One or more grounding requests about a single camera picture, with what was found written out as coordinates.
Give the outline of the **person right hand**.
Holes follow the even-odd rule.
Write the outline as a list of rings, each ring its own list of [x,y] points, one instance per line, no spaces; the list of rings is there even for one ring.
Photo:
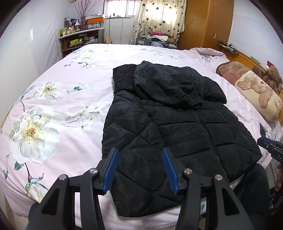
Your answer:
[[[280,188],[282,187],[282,164],[281,163],[277,164],[277,169],[279,170],[279,172],[277,173],[276,183],[274,187],[276,192],[278,192]]]

